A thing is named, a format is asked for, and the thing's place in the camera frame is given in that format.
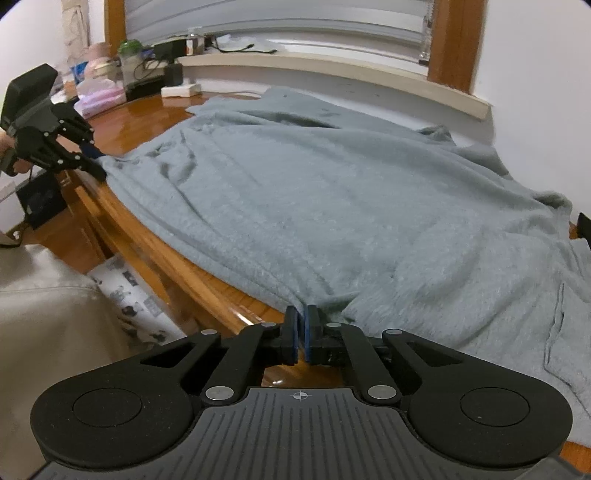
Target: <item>shelf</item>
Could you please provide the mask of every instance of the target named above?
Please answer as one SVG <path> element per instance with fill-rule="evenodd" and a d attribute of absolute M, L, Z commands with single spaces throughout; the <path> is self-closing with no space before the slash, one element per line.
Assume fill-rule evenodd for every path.
<path fill-rule="evenodd" d="M 401 92 L 417 95 L 433 102 L 464 112 L 479 120 L 484 120 L 491 106 L 477 97 L 454 90 L 438 83 L 429 82 L 426 77 L 406 70 L 370 63 L 367 61 L 344 59 L 328 55 L 303 53 L 217 53 L 181 57 L 179 62 L 185 67 L 260 67 L 268 69 L 299 70 L 301 72 L 322 73 L 337 77 L 373 83 Z"/>

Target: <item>crosshair marking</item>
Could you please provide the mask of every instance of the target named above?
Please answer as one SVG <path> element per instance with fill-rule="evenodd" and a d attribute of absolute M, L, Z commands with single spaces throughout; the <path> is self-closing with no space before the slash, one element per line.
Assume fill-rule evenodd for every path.
<path fill-rule="evenodd" d="M 296 392 L 296 393 L 293 394 L 293 397 L 296 400 L 300 400 L 300 401 L 307 399 L 308 396 L 309 395 L 306 392 L 302 392 L 302 390 L 300 390 L 299 392 Z"/>

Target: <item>white wall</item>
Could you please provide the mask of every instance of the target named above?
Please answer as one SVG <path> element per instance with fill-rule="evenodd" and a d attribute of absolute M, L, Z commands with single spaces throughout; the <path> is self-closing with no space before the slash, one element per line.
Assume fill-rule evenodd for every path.
<path fill-rule="evenodd" d="M 10 81 L 41 63 L 57 65 L 66 59 L 61 27 L 60 0 L 21 0 L 0 20 L 0 105 Z M 0 189 L 26 175 L 0 175 Z M 16 195 L 0 203 L 0 231 L 13 228 L 23 219 Z"/>
<path fill-rule="evenodd" d="M 489 0 L 475 95 L 524 185 L 591 214 L 591 8 L 583 0 Z"/>
<path fill-rule="evenodd" d="M 105 41 L 105 0 L 88 0 L 90 43 Z"/>

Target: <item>wooden table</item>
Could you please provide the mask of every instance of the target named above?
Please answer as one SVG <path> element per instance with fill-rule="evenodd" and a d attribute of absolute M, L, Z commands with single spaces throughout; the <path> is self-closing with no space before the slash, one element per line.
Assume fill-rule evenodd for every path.
<path fill-rule="evenodd" d="M 153 96 L 127 103 L 94 117 L 98 148 L 122 155 L 187 119 L 185 109 L 200 105 L 211 95 L 190 99 L 162 99 Z M 106 184 L 98 184 L 83 173 L 69 174 L 64 188 L 70 209 L 87 231 L 98 255 L 120 252 L 144 280 L 172 309 L 179 326 L 187 333 L 213 328 L 233 335 L 251 323 L 281 323 L 277 310 L 227 285 L 151 233 L 115 197 Z M 265 372 L 265 384 L 282 387 L 334 387 L 341 385 L 336 369 L 273 367 Z M 591 471 L 591 450 L 567 444 L 563 457 L 579 469 Z"/>

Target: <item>white charger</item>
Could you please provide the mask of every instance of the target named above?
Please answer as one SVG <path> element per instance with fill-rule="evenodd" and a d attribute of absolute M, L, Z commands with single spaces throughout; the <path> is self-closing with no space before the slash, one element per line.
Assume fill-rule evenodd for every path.
<path fill-rule="evenodd" d="M 192 97 L 201 93 L 201 85 L 198 83 L 188 83 L 186 85 L 177 85 L 176 87 L 162 87 L 161 94 L 166 97 Z"/>

